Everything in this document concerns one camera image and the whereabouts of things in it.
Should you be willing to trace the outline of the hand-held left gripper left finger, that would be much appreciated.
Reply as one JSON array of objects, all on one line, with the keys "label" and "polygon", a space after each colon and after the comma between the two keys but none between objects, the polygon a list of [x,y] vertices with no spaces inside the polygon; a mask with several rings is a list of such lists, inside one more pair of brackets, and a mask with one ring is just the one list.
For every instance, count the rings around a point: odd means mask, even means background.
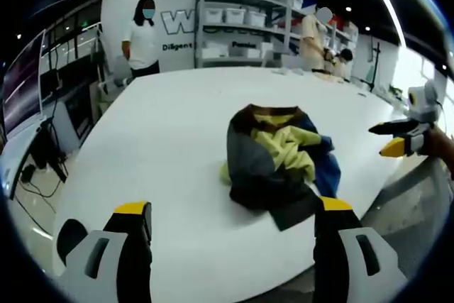
[{"label": "hand-held left gripper left finger", "polygon": [[60,229],[60,289],[70,302],[151,302],[152,206],[117,207],[102,230],[76,219]]}]

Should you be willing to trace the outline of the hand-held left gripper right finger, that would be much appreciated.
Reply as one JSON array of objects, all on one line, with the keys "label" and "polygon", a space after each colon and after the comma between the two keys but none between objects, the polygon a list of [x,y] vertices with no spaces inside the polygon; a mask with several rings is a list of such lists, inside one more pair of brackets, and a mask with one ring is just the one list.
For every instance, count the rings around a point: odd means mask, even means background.
[{"label": "hand-held left gripper right finger", "polygon": [[320,197],[314,235],[314,302],[391,302],[407,283],[397,252],[347,202]]}]

